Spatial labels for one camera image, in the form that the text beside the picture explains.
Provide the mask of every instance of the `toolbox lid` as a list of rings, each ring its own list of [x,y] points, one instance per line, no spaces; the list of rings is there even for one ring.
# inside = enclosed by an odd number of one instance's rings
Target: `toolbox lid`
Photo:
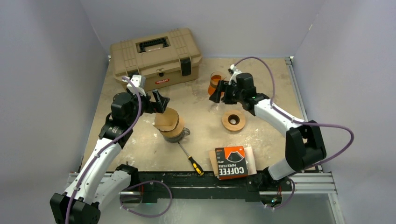
[[[110,46],[114,77],[140,74],[149,78],[158,72],[198,66],[202,60],[188,28],[121,41]]]

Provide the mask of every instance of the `red label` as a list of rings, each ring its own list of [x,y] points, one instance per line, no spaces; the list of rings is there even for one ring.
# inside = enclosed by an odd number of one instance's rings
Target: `red label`
[[[169,82],[169,79],[166,78],[164,80],[156,81],[156,84],[162,84],[162,83],[165,83],[165,82]]]

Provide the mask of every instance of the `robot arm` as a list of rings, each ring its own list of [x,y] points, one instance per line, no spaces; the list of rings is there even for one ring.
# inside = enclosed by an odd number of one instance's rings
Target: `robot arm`
[[[220,81],[209,99],[215,103],[241,103],[243,109],[267,121],[286,139],[285,158],[264,169],[263,187],[277,185],[283,178],[326,157],[319,127],[294,123],[303,120],[295,118],[274,103],[271,105],[268,96],[257,93],[251,74],[242,73],[234,65],[231,65],[229,71],[232,74],[230,81]],[[292,120],[285,118],[274,107],[290,116]]]
[[[143,89],[145,78],[142,76],[134,75],[130,82],[137,88],[141,97],[141,113],[138,114],[138,99],[129,83],[127,92],[114,96],[111,113],[106,117],[95,149],[75,181],[66,188],[63,194],[55,193],[51,198],[50,205],[56,223],[65,223],[67,206],[70,200],[73,200],[69,215],[70,224],[97,223],[100,210],[104,209],[118,195],[118,192],[136,184],[136,178],[131,178],[131,176],[137,175],[138,170],[128,165],[121,165],[108,181],[98,187],[109,165],[121,152],[131,136],[132,130],[107,147],[100,155],[98,152],[121,136],[132,125],[136,117],[141,116],[144,112],[164,113],[170,99],[161,96],[157,90],[153,90],[156,101],[150,101],[151,97]],[[77,187],[77,182],[83,174],[85,176],[80,186]]]

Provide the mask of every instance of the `table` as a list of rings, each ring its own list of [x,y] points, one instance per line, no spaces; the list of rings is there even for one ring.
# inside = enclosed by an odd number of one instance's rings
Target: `table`
[[[292,115],[301,118],[284,58],[264,60],[275,77],[274,102]],[[185,120],[185,127],[190,129],[191,135],[185,137],[182,144],[203,170],[212,170],[208,151],[216,147],[251,146],[255,154],[257,170],[264,169],[284,158],[285,139],[276,129],[243,110],[240,104],[215,105],[208,99],[207,88],[210,75],[214,71],[228,74],[227,69],[236,61],[237,58],[204,58],[199,66],[197,80],[159,89],[163,96],[170,98],[168,107],[177,110]],[[248,59],[238,64],[238,69],[253,75],[257,92],[271,95],[271,79],[263,64],[257,60]],[[85,165],[94,150],[105,117],[111,111],[113,96],[123,91],[122,86],[113,78],[112,67],[109,66],[82,165]],[[246,125],[238,133],[226,130],[221,123],[224,112],[232,109],[239,110],[246,116]],[[192,170],[190,162],[179,145],[166,142],[153,127],[154,117],[154,114],[144,114],[140,117],[129,141],[111,163],[108,171],[114,171],[117,166],[126,162],[140,171]]]

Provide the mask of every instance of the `screwdriver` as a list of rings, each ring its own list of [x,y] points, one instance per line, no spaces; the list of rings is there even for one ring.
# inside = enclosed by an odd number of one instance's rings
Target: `screwdriver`
[[[178,144],[180,145],[180,147],[182,148],[182,150],[184,151],[184,153],[186,153],[186,155],[187,155],[187,157],[188,157],[188,160],[191,162],[191,165],[194,167],[195,171],[196,171],[200,176],[202,176],[202,175],[204,174],[204,171],[203,171],[202,167],[201,167],[197,162],[195,162],[195,160],[192,158],[192,156],[190,156],[190,155],[188,154],[188,152],[185,150],[185,148],[182,146],[182,144],[180,144],[180,142],[178,142]]]

